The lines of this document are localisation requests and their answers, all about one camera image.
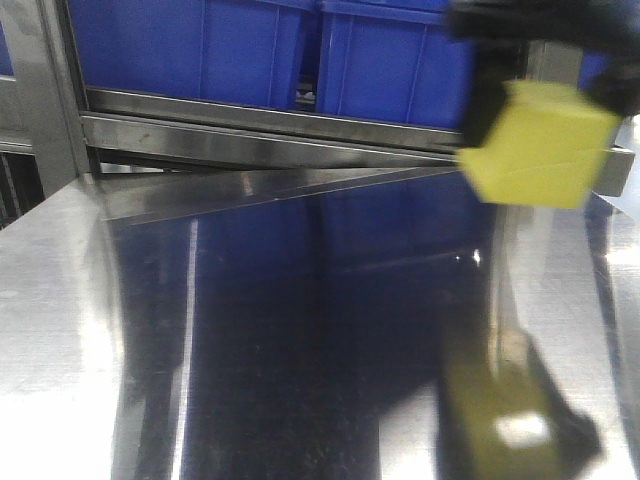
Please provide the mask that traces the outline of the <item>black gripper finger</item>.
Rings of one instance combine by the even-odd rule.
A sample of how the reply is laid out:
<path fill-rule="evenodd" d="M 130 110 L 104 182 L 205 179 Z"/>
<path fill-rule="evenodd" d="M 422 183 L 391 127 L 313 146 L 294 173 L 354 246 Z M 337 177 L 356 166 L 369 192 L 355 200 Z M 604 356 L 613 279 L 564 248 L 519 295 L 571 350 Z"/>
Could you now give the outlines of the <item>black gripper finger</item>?
<path fill-rule="evenodd" d="M 506 45 L 498 40 L 480 41 L 469 101 L 462 120 L 462 137 L 466 147 L 483 144 L 504 104 L 504 82 L 507 79 Z"/>
<path fill-rule="evenodd" d="M 639 114 L 639 45 L 584 47 L 579 88 L 621 117 Z"/>

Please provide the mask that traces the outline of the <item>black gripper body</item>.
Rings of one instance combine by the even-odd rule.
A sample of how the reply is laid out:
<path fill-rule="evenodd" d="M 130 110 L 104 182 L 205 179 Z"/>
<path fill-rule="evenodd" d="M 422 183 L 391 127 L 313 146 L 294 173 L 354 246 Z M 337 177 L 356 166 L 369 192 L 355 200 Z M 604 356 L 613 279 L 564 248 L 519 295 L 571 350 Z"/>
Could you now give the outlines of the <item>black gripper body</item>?
<path fill-rule="evenodd" d="M 452 1 L 457 36 L 551 40 L 603 53 L 639 51 L 637 1 Z"/>

